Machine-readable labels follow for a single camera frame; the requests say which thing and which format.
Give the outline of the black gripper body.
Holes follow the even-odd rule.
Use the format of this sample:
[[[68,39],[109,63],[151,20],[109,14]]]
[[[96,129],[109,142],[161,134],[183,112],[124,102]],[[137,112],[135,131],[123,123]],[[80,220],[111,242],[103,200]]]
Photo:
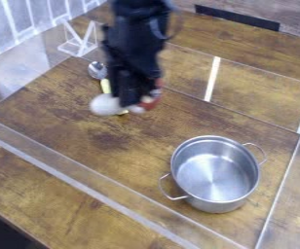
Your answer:
[[[107,56],[108,79],[115,81],[120,70],[144,78],[161,76],[157,53],[164,47],[168,15],[149,18],[115,16],[103,28],[103,48]]]

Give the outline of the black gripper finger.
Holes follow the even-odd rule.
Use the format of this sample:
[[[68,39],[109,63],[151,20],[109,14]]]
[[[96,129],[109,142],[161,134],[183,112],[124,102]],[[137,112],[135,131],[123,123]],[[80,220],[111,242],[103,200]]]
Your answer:
[[[108,63],[108,80],[111,94],[117,99],[119,105],[127,107],[139,103],[140,86],[136,71],[124,65]]]
[[[145,78],[141,85],[140,103],[152,104],[161,96],[161,78]]]

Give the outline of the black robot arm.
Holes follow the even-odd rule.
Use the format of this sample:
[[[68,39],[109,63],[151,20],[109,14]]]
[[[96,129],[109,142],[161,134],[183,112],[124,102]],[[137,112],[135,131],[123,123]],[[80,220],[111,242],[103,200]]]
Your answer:
[[[112,0],[113,21],[104,24],[112,98],[119,107],[151,110],[161,95],[157,54],[164,48],[169,7],[164,0]]]

